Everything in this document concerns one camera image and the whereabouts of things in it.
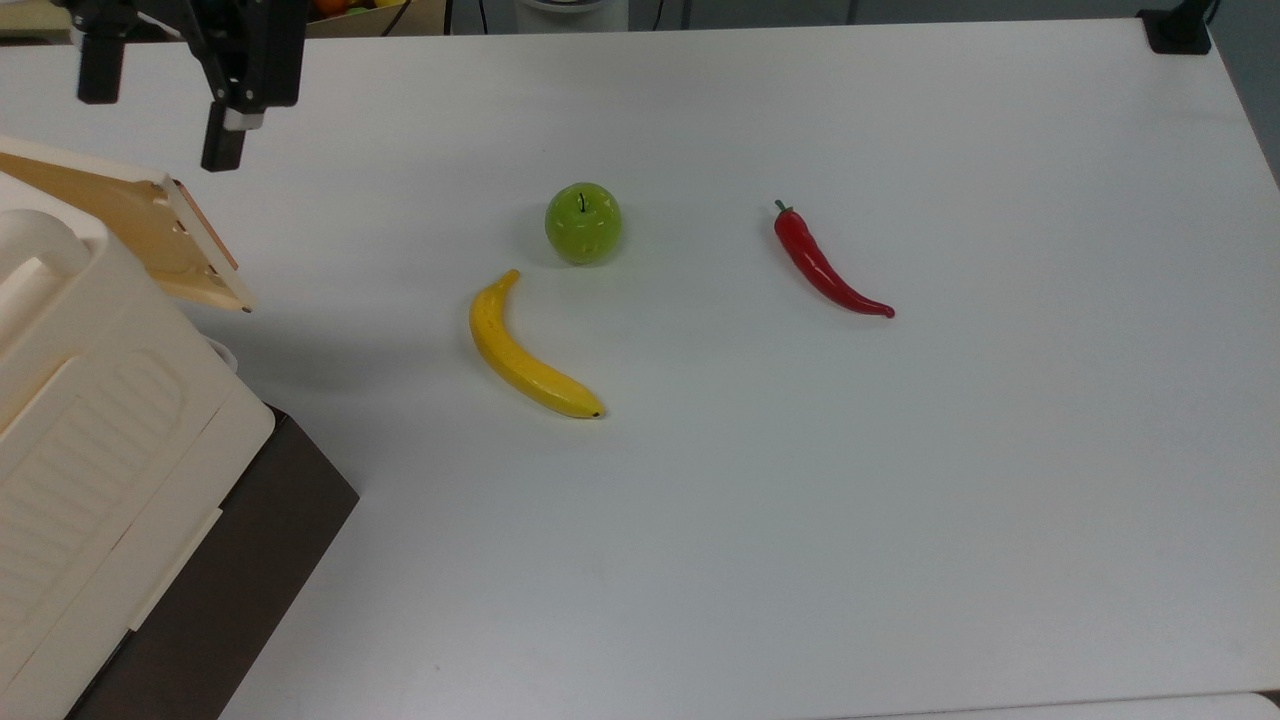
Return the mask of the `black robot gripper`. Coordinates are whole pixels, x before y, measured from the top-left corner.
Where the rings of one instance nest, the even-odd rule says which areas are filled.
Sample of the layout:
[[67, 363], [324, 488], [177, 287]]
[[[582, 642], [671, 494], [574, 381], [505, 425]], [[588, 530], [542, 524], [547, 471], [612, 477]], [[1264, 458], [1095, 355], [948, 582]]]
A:
[[77, 97], [119, 99], [125, 45], [177, 38], [204, 68], [210, 104], [201, 167], [241, 167], [269, 108], [297, 102], [307, 1], [60, 1], [79, 37]]

